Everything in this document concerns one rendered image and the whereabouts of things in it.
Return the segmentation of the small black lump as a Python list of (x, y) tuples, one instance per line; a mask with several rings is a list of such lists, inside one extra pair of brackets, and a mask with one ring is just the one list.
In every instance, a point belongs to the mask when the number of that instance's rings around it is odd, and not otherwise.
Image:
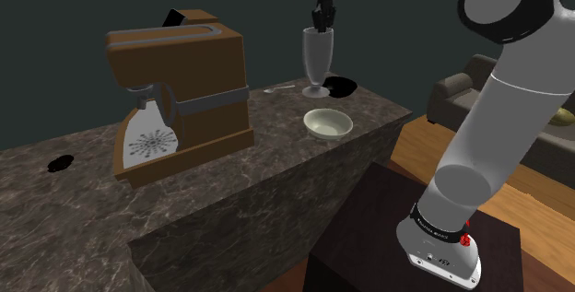
[(74, 157), (72, 155), (62, 155), (54, 160), (52, 160), (48, 166), (48, 172), (58, 172), (70, 167), (74, 161)]

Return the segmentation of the tall clear footed glass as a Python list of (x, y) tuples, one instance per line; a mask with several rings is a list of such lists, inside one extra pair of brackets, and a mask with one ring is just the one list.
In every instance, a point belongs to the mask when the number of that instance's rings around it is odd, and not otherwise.
[(320, 32), (314, 27), (302, 31), (302, 62), (311, 84), (302, 90), (308, 98), (324, 98), (330, 91), (323, 86), (333, 60), (334, 30)]

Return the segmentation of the white bowl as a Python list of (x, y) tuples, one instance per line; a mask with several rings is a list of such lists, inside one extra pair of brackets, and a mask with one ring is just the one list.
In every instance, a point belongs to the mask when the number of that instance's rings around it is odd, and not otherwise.
[(333, 109), (308, 111), (303, 117), (303, 122), (311, 135), (324, 140), (341, 139), (354, 127), (349, 116)]

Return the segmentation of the dark robot stand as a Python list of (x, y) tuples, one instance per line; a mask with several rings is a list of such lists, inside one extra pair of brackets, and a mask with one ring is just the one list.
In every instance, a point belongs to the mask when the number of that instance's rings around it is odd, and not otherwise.
[(423, 184), (373, 163), (312, 248), (302, 292), (524, 292), (519, 229), (476, 212), (471, 235), (482, 274), (467, 291), (417, 269), (396, 226)]

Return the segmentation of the brown stand mixer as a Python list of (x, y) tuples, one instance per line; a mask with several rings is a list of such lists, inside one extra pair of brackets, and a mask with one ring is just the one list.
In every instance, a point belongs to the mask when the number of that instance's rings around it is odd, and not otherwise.
[(253, 146), (243, 37), (201, 9), (181, 22), (107, 33), (117, 84), (136, 107), (121, 122), (113, 175), (133, 188)]

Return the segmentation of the brown sofa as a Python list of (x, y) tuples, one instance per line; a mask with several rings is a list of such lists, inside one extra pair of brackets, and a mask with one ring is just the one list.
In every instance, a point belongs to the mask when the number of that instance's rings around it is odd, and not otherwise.
[[(428, 100), (428, 121), (456, 132), (495, 64), (495, 59), (475, 54), (461, 73), (436, 82)], [(575, 123), (546, 125), (521, 163), (575, 190)]]

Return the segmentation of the black bowl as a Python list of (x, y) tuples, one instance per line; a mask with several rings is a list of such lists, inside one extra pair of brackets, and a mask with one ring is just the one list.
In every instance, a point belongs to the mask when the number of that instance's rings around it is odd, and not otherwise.
[(346, 77), (328, 76), (323, 82), (323, 87), (329, 90), (330, 97), (341, 99), (350, 96), (358, 88), (358, 84)]

